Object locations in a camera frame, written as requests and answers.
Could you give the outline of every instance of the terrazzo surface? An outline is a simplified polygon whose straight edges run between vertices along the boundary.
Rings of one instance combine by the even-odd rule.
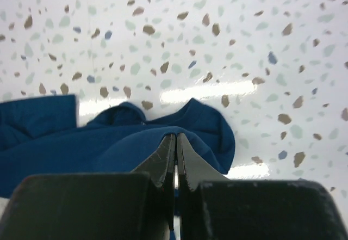
[[[238,179],[322,183],[348,223],[348,0],[0,0],[0,101],[77,94],[79,124],[189,98],[236,137]]]

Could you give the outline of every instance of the garment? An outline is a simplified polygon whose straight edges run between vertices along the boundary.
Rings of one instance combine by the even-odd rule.
[[[217,110],[194,99],[152,121],[125,102],[83,127],[76,126],[73,95],[0,103],[0,196],[10,197],[32,174],[131,171],[165,135],[178,133],[217,171],[229,171],[233,132]]]

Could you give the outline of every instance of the dark blue fabric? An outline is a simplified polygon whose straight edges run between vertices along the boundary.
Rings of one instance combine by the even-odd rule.
[[[76,127],[76,98],[49,96],[0,103],[0,196],[32,174],[125,172],[145,160],[166,134],[185,133],[194,150],[226,174],[235,142],[221,114],[191,99],[178,112],[146,121],[125,102]]]

